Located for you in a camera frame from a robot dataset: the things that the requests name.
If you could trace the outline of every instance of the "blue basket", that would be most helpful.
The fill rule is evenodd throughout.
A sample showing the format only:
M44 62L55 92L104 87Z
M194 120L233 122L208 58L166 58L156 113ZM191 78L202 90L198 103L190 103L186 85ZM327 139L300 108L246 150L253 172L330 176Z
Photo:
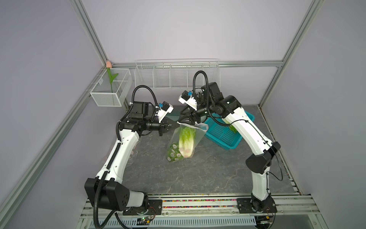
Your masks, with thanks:
M250 118L250 120L254 121L254 115L251 113L245 111L247 116ZM205 124L208 125L208 130L206 132L206 137L212 141L214 141L216 144L221 146L222 148L228 150L228 149L235 149L240 140L243 138L239 132L234 133L229 129L228 126L220 126L219 124L215 123L212 118L208 118L205 121Z

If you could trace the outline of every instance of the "wire shelf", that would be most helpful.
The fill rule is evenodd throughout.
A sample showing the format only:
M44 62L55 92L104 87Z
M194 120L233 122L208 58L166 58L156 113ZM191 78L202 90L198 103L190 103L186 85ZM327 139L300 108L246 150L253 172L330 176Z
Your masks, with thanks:
M220 68L217 59L137 60L135 85L150 88L192 88L193 77L203 70L209 82L220 87ZM205 84L203 75L196 78L196 87Z

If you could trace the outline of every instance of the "mounting plate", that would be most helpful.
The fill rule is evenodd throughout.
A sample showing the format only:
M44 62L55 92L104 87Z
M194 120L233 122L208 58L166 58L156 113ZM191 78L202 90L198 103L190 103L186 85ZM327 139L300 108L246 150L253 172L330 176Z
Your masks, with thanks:
M270 204L268 204L268 208L270 210L268 210L268 213L276 213L277 212L277 208L275 205L275 202L272 198L270 198ZM239 213L255 213L252 209L252 204L251 204L251 198L237 198L236 202L238 203L238 209L239 209Z
M149 200L149 207L153 207L156 210L156 215L161 215L161 209L163 207L163 201L162 200ZM154 215L154 209L148 208L148 212L144 215ZM139 215L132 207L128 211L124 211L123 215Z

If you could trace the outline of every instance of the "green stem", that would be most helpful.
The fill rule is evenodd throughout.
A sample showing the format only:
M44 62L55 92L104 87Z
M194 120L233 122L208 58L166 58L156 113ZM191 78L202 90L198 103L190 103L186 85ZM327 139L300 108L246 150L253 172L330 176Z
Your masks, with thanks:
M109 82L111 84L111 92L113 93L112 82L111 82L111 78L112 78L111 70L109 68L107 68L107 72L108 72L108 76L109 76Z

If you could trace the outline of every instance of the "wire basket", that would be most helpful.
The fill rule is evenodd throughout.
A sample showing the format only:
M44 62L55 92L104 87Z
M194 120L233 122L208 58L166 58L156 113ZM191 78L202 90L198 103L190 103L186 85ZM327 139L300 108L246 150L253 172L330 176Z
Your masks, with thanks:
M253 122L255 118L254 115L247 111L245 111L245 113L247 114L248 118L250 118L250 120ZM221 126L215 123L212 118L208 118L205 121L205 124L207 124L209 127L208 131L206 132L206 137L224 148L225 150L235 149L243 138L239 132L234 133L230 130L228 126Z
M220 87L220 68L217 59L194 60L137 60L135 85L144 84L150 88L192 88L193 77L203 70L209 82ZM196 87L205 84L202 75L196 78Z
M118 73L112 84L105 70L90 92L99 107L121 107L132 85L129 69L110 69L111 74Z

